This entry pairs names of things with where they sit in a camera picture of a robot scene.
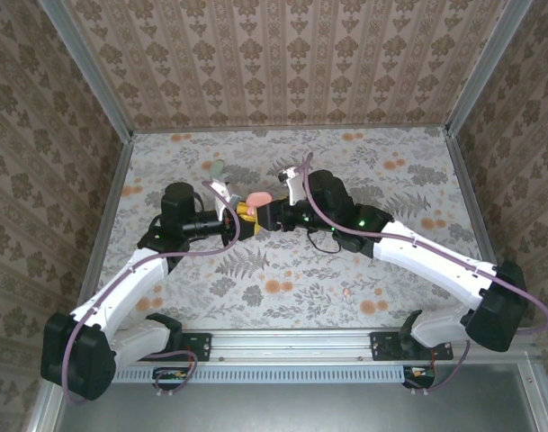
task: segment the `wire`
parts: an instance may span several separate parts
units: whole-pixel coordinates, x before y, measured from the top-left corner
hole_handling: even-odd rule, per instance
[[[406,382],[410,383],[411,385],[415,386],[416,388],[418,388],[420,390],[423,390],[424,394],[427,394],[427,393],[430,393],[430,392],[435,392],[435,391],[445,387],[450,381],[452,381],[452,379],[457,375],[457,373],[462,368],[463,362],[465,361],[465,357],[468,356],[468,353],[470,352],[470,347],[471,346],[472,346],[472,343],[469,340],[466,340],[465,341],[465,349],[463,350],[462,356],[460,357],[457,364],[455,365],[455,368],[448,375],[448,377],[445,378],[443,381],[441,381],[439,384],[436,384],[436,385],[430,387],[429,389],[426,389],[426,388],[422,387],[421,385],[419,385],[418,383],[416,383],[415,381],[412,381],[408,378],[406,378]]]
[[[460,360],[458,360],[457,364],[455,365],[455,368],[452,370],[452,373],[450,373],[449,376],[445,378],[443,381],[441,381],[439,384],[436,384],[433,387],[430,387],[429,389],[425,389],[425,390],[427,390],[427,392],[435,392],[436,390],[439,390],[445,387],[450,381],[452,381],[452,379],[457,375],[459,370],[462,368],[463,362],[465,361],[465,357],[468,356],[471,346],[472,346],[472,342],[470,342],[469,340],[466,340],[463,354],[460,357]]]
[[[97,310],[98,310],[97,308],[101,306],[101,304],[105,301],[105,299],[107,299],[107,297],[113,292],[113,290],[115,290],[116,287],[119,284],[121,284],[126,277],[128,277],[133,272],[135,272],[136,269],[140,268],[144,264],[154,259],[171,258],[171,257],[208,257],[211,255],[221,254],[222,252],[225,252],[231,249],[238,241],[239,234],[241,232],[241,224],[239,222],[239,216],[236,213],[236,210],[229,204],[228,201],[226,201],[226,199],[224,199],[219,193],[217,193],[211,188],[211,182],[204,181],[202,182],[202,185],[207,187],[210,190],[210,192],[213,195],[215,195],[215,197],[218,198],[231,213],[232,218],[234,220],[234,224],[236,226],[236,233],[234,234],[234,238],[231,240],[231,242],[227,246],[221,247],[220,249],[206,250],[206,251],[199,251],[199,252],[193,252],[193,251],[166,252],[164,254],[155,254],[152,256],[147,256],[141,259],[140,261],[138,261],[132,268],[129,268],[128,270],[123,272],[117,279],[115,279],[112,282],[112,284],[105,291],[103,291],[102,295],[100,295],[97,298],[97,300],[94,303],[94,306],[85,313],[85,315],[82,317],[80,321],[78,321],[78,323],[74,327],[74,330],[72,331],[72,334],[69,336],[69,339],[67,340],[66,349],[64,351],[64,359],[63,359],[62,368],[61,368],[61,387],[63,389],[64,397],[66,398],[67,403],[70,403],[72,405],[81,405],[82,403],[85,402],[84,400],[72,399],[71,395],[69,394],[69,388],[67,385],[67,371],[69,367],[69,358],[71,357],[72,349],[74,347],[74,343],[76,342],[77,335],[79,334],[80,330],[84,326],[85,322],[88,321],[93,314],[97,313]]]
[[[144,358],[165,358],[165,357],[173,357],[173,356],[179,356],[179,355],[187,355],[193,358],[193,366],[189,370],[189,373],[185,376],[184,380],[177,387],[175,387],[175,389],[171,391],[172,393],[179,392],[180,390],[182,390],[185,387],[185,385],[193,378],[193,375],[195,374],[195,370],[198,367],[198,356],[194,353],[194,351],[181,349],[179,351],[172,351],[170,353],[152,354],[144,357]],[[156,375],[156,380],[154,381],[154,387],[157,390],[157,394],[161,394],[162,392],[169,393],[169,391],[162,390],[159,387],[159,380],[162,376],[170,374],[172,372],[181,372],[181,371],[165,370],[165,371],[161,371],[160,373]]]
[[[434,348],[432,348],[432,363],[429,364],[429,368],[434,371],[434,374],[436,373],[436,353],[434,352]]]
[[[309,153],[308,156],[305,158],[303,163],[296,169],[297,171],[303,172],[303,185],[306,190],[306,196],[308,198],[308,201],[310,202],[311,208],[318,214],[318,216],[325,221],[330,227],[334,227],[336,230],[340,230],[342,232],[345,232],[347,234],[352,234],[354,236],[362,236],[372,239],[396,239],[401,241],[406,241],[408,243],[411,243],[412,245],[415,245],[417,247],[424,248],[430,252],[433,252],[436,255],[439,255],[440,257],[443,257],[447,259],[448,261],[457,264],[459,266],[462,266],[466,270],[469,270],[471,272],[476,273],[477,275],[480,275],[482,277],[485,277],[486,279],[491,280],[492,282],[495,282],[496,284],[500,284],[504,288],[507,288],[511,292],[519,295],[520,297],[523,297],[524,299],[530,301],[535,306],[537,306],[545,315],[545,324],[542,326],[532,327],[532,328],[521,328],[517,331],[518,335],[530,335],[533,333],[538,333],[541,331],[546,331],[548,329],[548,308],[537,298],[535,298],[532,294],[521,290],[517,288],[516,286],[512,285],[511,283],[508,283],[504,280],[502,280],[499,277],[496,277],[493,274],[490,274],[484,270],[480,270],[475,265],[471,265],[469,263],[466,263],[465,261],[462,261],[459,258],[456,258],[455,256],[451,256],[450,254],[444,252],[443,250],[438,249],[437,247],[434,247],[432,245],[427,244],[424,241],[418,240],[413,237],[408,236],[402,236],[400,234],[391,234],[387,232],[367,232],[367,231],[360,231],[357,229],[349,229],[347,227],[344,227],[342,225],[339,225],[332,221],[328,216],[324,214],[324,212],[318,207],[316,202],[313,199],[313,196],[311,195],[310,190],[310,180],[308,178],[309,171],[310,171],[310,161],[313,158],[313,153]]]
[[[202,197],[197,192],[194,192],[193,198],[195,198],[195,200],[200,204],[200,207],[202,207],[202,212],[205,212],[205,208],[203,207]]]
[[[311,239],[311,233],[314,232],[310,229],[308,229],[306,231],[306,236],[308,236],[308,240],[310,241],[311,245],[316,248],[319,252],[323,252],[324,254],[330,254],[330,255],[334,255],[334,254],[339,254],[341,251],[342,251],[342,245],[338,244],[338,248],[337,250],[324,250],[322,249],[321,247],[318,247],[318,245],[316,245],[313,240]]]

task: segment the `metal corner post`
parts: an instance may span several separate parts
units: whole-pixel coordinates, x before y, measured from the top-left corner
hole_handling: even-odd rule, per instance
[[[465,119],[480,98],[506,47],[514,36],[517,27],[526,16],[532,0],[510,0],[506,3],[498,23],[493,29],[483,51],[478,58],[470,77],[447,118],[447,128],[451,136],[457,135]]]
[[[472,181],[470,180],[468,170],[465,166],[465,162],[463,161],[462,152],[458,145],[457,138],[455,136],[449,135],[445,130],[444,136],[447,149],[450,153],[450,158],[452,159],[452,163],[454,164],[457,181],[462,188],[465,208],[467,209],[470,215],[470,220],[472,221],[473,233],[475,234],[475,238],[478,240],[478,247],[480,248],[481,258],[484,261],[490,261],[492,263],[495,263],[496,255],[494,254],[493,248],[491,247],[490,236],[488,236],[485,223],[483,222],[480,206],[478,205],[478,200],[475,197]]]
[[[131,121],[108,85],[103,71],[95,62],[76,22],[67,12],[63,0],[40,0],[40,3],[58,31],[59,37],[66,45],[69,55],[76,62],[85,81],[89,84],[110,123],[120,136],[121,142],[130,142]]]
[[[84,303],[90,298],[100,279],[105,252],[112,234],[115,213],[118,210],[121,190],[130,167],[133,144],[127,142],[121,148],[120,159],[115,170],[112,187],[107,202],[103,209],[102,221],[97,231],[94,249],[85,271],[84,281],[77,304]],[[28,432],[50,432],[54,430],[58,421],[60,406],[63,401],[63,393],[60,387],[51,382],[42,381],[38,397],[31,412],[30,422],[26,428]]]

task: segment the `black bracket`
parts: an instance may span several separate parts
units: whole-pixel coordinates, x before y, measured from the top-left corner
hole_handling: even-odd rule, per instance
[[[431,361],[432,355],[436,360],[453,360],[452,345],[440,344],[428,348],[414,340],[413,349],[404,349],[400,334],[397,331],[376,331],[370,334],[372,344],[372,359],[374,362],[390,362],[396,360]]]
[[[209,362],[211,353],[211,333],[184,333],[182,323],[176,319],[160,313],[148,315],[148,320],[154,320],[164,324],[170,335],[166,348],[157,354],[171,353],[172,351],[187,350],[198,356],[199,362]],[[187,362],[187,355],[171,355],[163,358],[149,358],[149,362]]]

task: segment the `floral wallpaper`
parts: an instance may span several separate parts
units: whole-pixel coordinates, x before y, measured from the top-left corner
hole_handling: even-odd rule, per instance
[[[133,128],[441,124],[506,0],[67,0]]]
[[[35,1],[0,1],[0,431],[40,386],[43,326],[76,304],[121,150]]]
[[[494,249],[548,306],[548,1],[533,2],[458,139]]]
[[[315,153],[313,168],[342,178],[356,202],[379,206],[430,239],[479,257],[441,128],[138,134],[133,142],[102,285],[159,214],[170,183],[190,183],[211,208],[212,195],[201,182],[212,161],[222,159],[223,178],[244,195],[267,191],[281,198],[287,191],[277,172],[298,164],[308,150]],[[325,233],[312,238],[336,249]],[[220,239],[192,246],[219,248]],[[262,230],[223,255],[182,260],[144,295],[125,325],[161,311],[189,329],[399,326],[410,311],[451,304],[447,292],[395,265],[318,252],[303,230]]]

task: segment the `gray floor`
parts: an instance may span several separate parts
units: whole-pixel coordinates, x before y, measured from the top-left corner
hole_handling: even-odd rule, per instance
[[[98,401],[67,407],[60,431],[535,431],[514,365],[466,366],[442,390],[400,384],[192,384],[158,397],[117,384]]]

